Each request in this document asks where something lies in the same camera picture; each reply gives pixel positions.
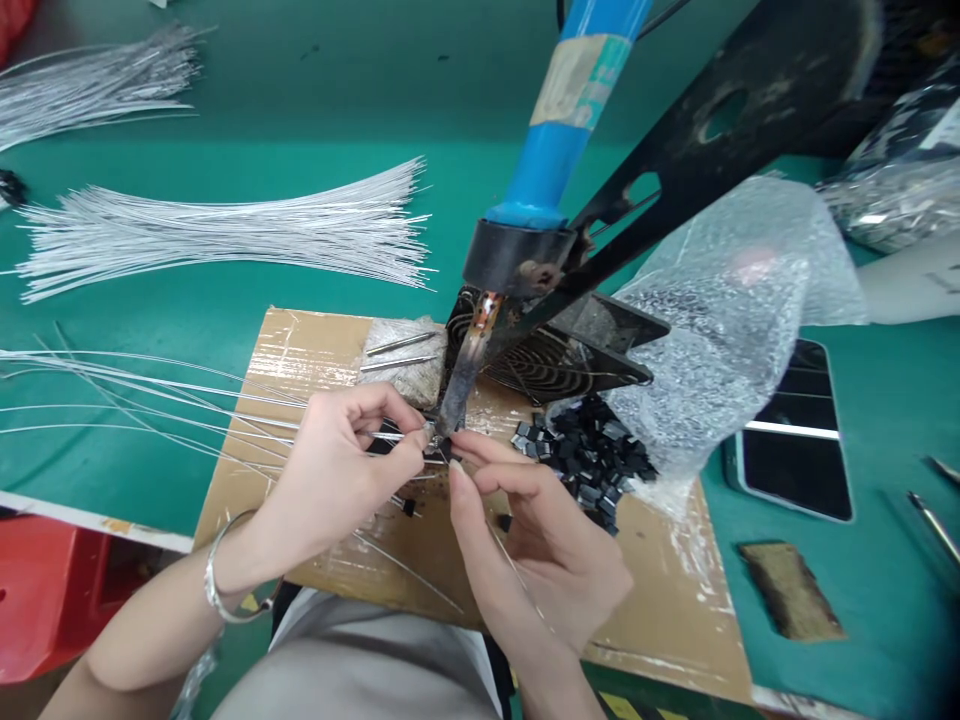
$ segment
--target hand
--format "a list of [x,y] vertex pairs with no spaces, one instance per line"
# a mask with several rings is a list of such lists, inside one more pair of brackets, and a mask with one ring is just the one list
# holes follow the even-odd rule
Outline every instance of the hand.
[[[384,417],[406,437],[388,455],[369,457],[373,439],[365,433],[379,430]],[[257,579],[283,575],[329,549],[420,472],[427,445],[423,423],[389,383],[310,398],[276,487],[237,533],[244,535],[244,550],[256,554]],[[219,569],[217,581],[219,586]]]
[[[451,463],[450,515],[487,627],[518,673],[519,666],[536,666],[556,652],[579,659],[633,587],[620,547],[583,514],[550,468],[470,431],[454,436],[453,449],[479,467],[471,480]],[[513,512],[507,552],[549,628],[490,535],[481,496],[496,490],[507,492]]]

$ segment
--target red stool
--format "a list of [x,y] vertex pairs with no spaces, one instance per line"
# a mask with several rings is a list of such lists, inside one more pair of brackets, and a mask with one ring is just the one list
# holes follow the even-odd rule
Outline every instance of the red stool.
[[0,521],[0,685],[42,675],[90,647],[147,580],[130,547],[138,546],[49,518]]
[[0,67],[33,17],[37,0],[0,0]]

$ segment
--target silver bracelet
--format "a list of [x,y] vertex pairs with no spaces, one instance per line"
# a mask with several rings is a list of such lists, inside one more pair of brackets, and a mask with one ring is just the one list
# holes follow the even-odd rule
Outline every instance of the silver bracelet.
[[233,524],[237,522],[237,520],[246,515],[252,515],[255,512],[256,510],[244,510],[242,513],[231,519],[230,522],[224,525],[223,529],[217,533],[217,537],[210,546],[210,554],[207,555],[207,567],[203,572],[203,588],[207,595],[207,602],[210,603],[210,607],[216,610],[220,617],[224,619],[224,621],[234,625],[243,625],[260,617],[263,615],[263,613],[272,610],[273,603],[277,599],[277,593],[280,592],[280,585],[283,582],[283,577],[277,580],[277,586],[274,588],[273,594],[261,602],[260,607],[257,608],[256,612],[251,613],[250,615],[234,615],[223,605],[223,600],[220,597],[220,591],[217,589],[217,582],[213,577],[213,561],[217,556],[217,548],[220,547],[220,541],[223,540],[224,535],[230,531],[230,528],[233,527]]

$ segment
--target cardboard work surface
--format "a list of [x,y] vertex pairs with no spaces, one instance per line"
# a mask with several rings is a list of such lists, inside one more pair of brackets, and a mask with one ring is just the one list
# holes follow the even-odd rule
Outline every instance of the cardboard work surface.
[[[243,392],[268,397],[271,394],[266,388],[272,388],[307,399],[320,390],[354,385],[371,322],[369,317],[271,308]],[[292,423],[298,423],[302,414],[296,407],[253,399],[241,399],[237,412]],[[529,404],[522,396],[481,380],[468,405],[467,425],[506,443],[517,423],[529,420],[529,414]],[[236,433],[250,430],[236,419],[230,429]],[[292,430],[274,432],[293,436]],[[231,434],[223,453],[197,525],[196,547],[211,542],[230,517],[259,507],[272,484],[267,477],[277,477],[283,464],[278,455],[285,455],[286,448],[269,439]],[[259,463],[255,465],[259,471],[235,459]],[[434,477],[411,482],[398,493],[417,501],[419,517],[407,517],[399,507],[387,504],[359,529],[362,540],[345,539],[294,570],[288,579],[443,622],[481,628],[450,525],[445,468],[427,465],[424,474]],[[505,498],[488,500],[491,516],[505,508]],[[750,673],[740,627],[699,483],[682,525],[629,496],[620,502],[617,521],[617,540],[635,588],[593,638],[585,658],[750,703]]]

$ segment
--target woman's left hand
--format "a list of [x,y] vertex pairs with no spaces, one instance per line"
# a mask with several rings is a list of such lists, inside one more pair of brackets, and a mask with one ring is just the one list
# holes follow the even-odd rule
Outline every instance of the woman's left hand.
[[[385,417],[406,437],[388,455],[370,457],[366,433]],[[276,487],[238,531],[255,574],[264,582],[283,575],[360,527],[423,469],[423,424],[389,383],[310,398]]]

